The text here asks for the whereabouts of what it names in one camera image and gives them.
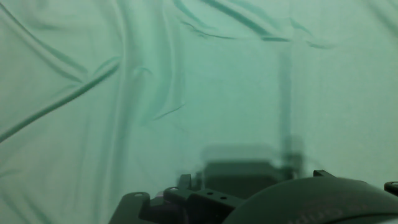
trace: black mechanical device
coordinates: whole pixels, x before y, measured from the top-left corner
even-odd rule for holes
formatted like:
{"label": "black mechanical device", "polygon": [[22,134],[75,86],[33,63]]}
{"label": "black mechanical device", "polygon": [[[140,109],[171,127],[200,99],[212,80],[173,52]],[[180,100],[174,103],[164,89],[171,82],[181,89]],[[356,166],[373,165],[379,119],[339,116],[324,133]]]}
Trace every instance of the black mechanical device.
{"label": "black mechanical device", "polygon": [[[177,186],[152,200],[145,192],[125,195],[110,224],[398,224],[398,182],[386,183],[383,191],[324,170],[301,179],[279,173],[284,175],[207,178],[206,185],[182,175]],[[251,185],[249,191],[244,185]]]}

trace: black mount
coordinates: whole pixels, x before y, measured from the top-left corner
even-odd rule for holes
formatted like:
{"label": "black mount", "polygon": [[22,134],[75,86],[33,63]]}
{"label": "black mount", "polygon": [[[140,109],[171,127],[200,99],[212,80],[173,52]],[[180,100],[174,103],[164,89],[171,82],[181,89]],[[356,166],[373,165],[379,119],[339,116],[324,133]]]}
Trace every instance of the black mount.
{"label": "black mount", "polygon": [[[334,177],[324,170],[315,170],[313,176]],[[384,190],[398,196],[398,182],[386,183]],[[194,191],[191,175],[185,174],[176,187],[164,190],[163,197],[150,200],[145,192],[125,195],[110,224],[220,224],[244,202],[211,189]]]}

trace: black plastic part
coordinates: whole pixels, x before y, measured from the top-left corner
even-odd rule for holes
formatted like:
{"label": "black plastic part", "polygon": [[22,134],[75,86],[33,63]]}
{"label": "black plastic part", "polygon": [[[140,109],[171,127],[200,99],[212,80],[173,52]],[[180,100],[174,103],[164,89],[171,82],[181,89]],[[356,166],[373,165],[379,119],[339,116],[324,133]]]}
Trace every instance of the black plastic part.
{"label": "black plastic part", "polygon": [[211,189],[198,192],[169,188],[164,191],[168,202],[185,208],[189,224],[221,223],[244,200]]}
{"label": "black plastic part", "polygon": [[181,207],[165,202],[162,197],[149,199],[145,192],[125,195],[109,224],[183,224]]}
{"label": "black plastic part", "polygon": [[204,188],[247,199],[274,184],[293,179],[291,167],[261,162],[211,162],[203,171]]}
{"label": "black plastic part", "polygon": [[313,176],[314,177],[335,177],[334,175],[329,174],[328,172],[324,170],[314,170],[313,171]]}
{"label": "black plastic part", "polygon": [[398,197],[357,180],[310,177],[264,189],[223,224],[324,224],[377,215],[398,218]]}
{"label": "black plastic part", "polygon": [[393,194],[395,196],[398,196],[398,182],[387,182],[384,184],[384,190],[386,192],[389,192],[390,194]]}
{"label": "black plastic part", "polygon": [[191,175],[182,175],[163,197],[125,195],[110,224],[374,224],[398,218],[398,182],[386,183],[383,192],[324,170],[313,176],[333,178],[283,181],[243,200],[213,189],[197,190]]}
{"label": "black plastic part", "polygon": [[181,175],[177,188],[191,190],[192,189],[191,174]]}
{"label": "black plastic part", "polygon": [[141,212],[149,208],[149,199],[145,192],[123,196],[109,224],[153,224],[140,218]]}

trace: green fabric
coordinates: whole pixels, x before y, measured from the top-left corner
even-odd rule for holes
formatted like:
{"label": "green fabric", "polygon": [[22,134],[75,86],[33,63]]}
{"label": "green fabric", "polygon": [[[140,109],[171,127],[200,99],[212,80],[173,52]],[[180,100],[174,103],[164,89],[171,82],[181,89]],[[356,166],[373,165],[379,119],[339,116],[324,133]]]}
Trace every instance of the green fabric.
{"label": "green fabric", "polygon": [[0,223],[106,223],[286,141],[382,187],[397,94],[398,1],[1,0]]}

